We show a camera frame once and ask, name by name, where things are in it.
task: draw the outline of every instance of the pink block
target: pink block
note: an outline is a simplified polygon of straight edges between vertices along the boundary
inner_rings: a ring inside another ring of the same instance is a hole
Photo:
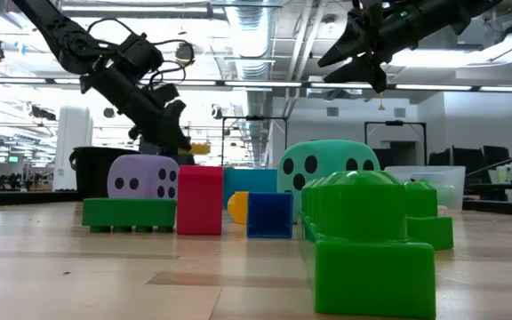
[[[181,166],[177,195],[178,235],[220,235],[223,187],[222,167]]]

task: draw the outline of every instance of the green lego-style block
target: green lego-style block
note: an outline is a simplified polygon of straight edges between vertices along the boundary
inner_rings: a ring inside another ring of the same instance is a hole
[[[82,225],[91,232],[151,232],[153,227],[172,230],[175,225],[176,201],[171,199],[84,200]]]
[[[406,206],[408,238],[431,244],[434,250],[453,248],[452,217],[438,217],[437,192],[427,182],[407,182]]]
[[[406,234],[405,186],[336,172],[303,189],[298,237],[319,313],[433,318],[434,249]]]
[[[434,250],[453,248],[452,217],[407,218],[408,240],[431,244]]]

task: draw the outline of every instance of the black robotic arm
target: black robotic arm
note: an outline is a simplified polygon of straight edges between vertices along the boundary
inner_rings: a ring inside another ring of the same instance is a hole
[[[382,0],[353,0],[347,27],[341,38],[319,60],[319,67],[347,58],[348,64],[325,78],[327,83],[367,82],[374,91],[387,88],[387,75],[380,68],[392,61],[393,54],[415,49],[419,40],[451,26],[457,35],[471,19],[491,10],[502,0],[394,0],[388,8]]]
[[[130,130],[132,139],[141,134],[146,142],[160,147],[191,149],[179,126],[186,105],[176,100],[175,85],[137,85],[164,63],[162,53],[145,34],[131,32],[121,44],[111,44],[95,39],[49,0],[13,2],[41,32],[59,64],[67,72],[81,75],[82,93],[94,88],[135,123]]]

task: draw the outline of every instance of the white bin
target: white bin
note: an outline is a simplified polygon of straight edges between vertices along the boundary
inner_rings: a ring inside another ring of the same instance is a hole
[[[463,187],[466,180],[464,166],[389,166],[386,172],[392,173],[402,182],[426,180],[437,191],[439,205],[449,210],[461,211]]]

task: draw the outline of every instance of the wooden table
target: wooden table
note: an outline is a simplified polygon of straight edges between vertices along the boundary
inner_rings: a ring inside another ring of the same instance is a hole
[[[512,216],[455,215],[438,319],[512,319]],[[0,319],[365,319],[313,312],[295,241],[91,234],[80,204],[0,207]]]

